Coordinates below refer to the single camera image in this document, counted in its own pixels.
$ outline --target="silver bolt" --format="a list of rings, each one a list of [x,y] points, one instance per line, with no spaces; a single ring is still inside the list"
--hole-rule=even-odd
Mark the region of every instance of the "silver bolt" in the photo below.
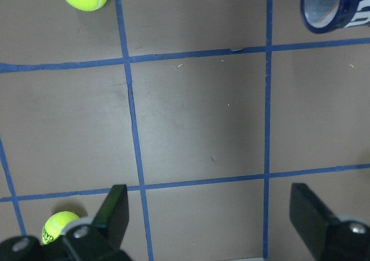
[[[349,225],[349,228],[351,228],[353,233],[356,234],[365,234],[366,233],[366,227],[358,222],[353,222]]]
[[[88,231],[89,231],[88,226],[87,225],[84,225],[84,226],[81,226],[79,229],[77,229],[74,232],[73,236],[76,239],[83,238],[83,237],[85,237],[87,235]]]
[[[29,244],[29,239],[28,238],[22,238],[20,241],[16,242],[13,246],[12,246],[12,251],[14,252],[18,252],[18,251],[22,251],[23,249],[25,249]]]

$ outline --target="black logo on tennis ball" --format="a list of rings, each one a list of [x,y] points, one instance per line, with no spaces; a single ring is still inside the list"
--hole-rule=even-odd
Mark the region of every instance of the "black logo on tennis ball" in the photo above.
[[[42,229],[42,238],[46,244],[54,241],[54,237],[46,231],[45,227]]]

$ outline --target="gray floor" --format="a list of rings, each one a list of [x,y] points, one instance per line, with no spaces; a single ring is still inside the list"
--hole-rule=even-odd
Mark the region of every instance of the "gray floor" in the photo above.
[[[266,75],[267,0],[122,6],[125,32],[119,0],[0,0],[0,240],[40,237],[62,209],[94,216],[116,183],[134,260],[260,258],[265,240],[268,260],[312,261],[288,219],[293,182],[370,221],[368,44],[274,50]],[[299,0],[271,7],[273,45],[370,35],[314,35]]]

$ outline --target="grid square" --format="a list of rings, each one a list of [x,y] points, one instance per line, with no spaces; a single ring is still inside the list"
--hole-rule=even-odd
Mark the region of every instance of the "grid square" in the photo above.
[[[65,0],[0,0],[0,8],[0,63],[122,57],[114,0],[93,12],[77,10]]]
[[[121,65],[0,82],[0,135],[18,195],[138,184]]]
[[[132,65],[146,183],[264,171],[265,56]]]
[[[292,183],[306,183],[336,215],[370,222],[369,177],[370,170],[354,170],[271,179],[268,260],[314,260],[289,220]]]
[[[273,54],[272,172],[370,163],[368,50]]]
[[[147,191],[155,260],[262,256],[263,181]]]
[[[123,0],[130,55],[265,45],[266,0]]]
[[[80,217],[94,217],[107,194],[70,196],[45,200],[21,201],[25,228],[28,235],[40,239],[47,219],[61,211],[71,211]],[[148,260],[140,192],[128,192],[129,224],[121,248],[134,260]]]
[[[11,202],[0,203],[0,214],[2,218],[0,221],[0,241],[19,236],[21,233],[13,204]]]
[[[369,37],[368,27],[354,27],[326,34],[313,34],[304,26],[300,6],[301,0],[273,0],[273,44]]]
[[[6,177],[4,173],[4,169],[0,162],[0,198],[11,196],[8,183],[6,182]]]

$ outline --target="cylindrical container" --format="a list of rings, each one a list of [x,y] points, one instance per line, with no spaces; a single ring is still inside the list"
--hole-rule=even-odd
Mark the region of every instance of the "cylindrical container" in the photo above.
[[[301,15],[315,34],[370,24],[370,0],[301,0]]]

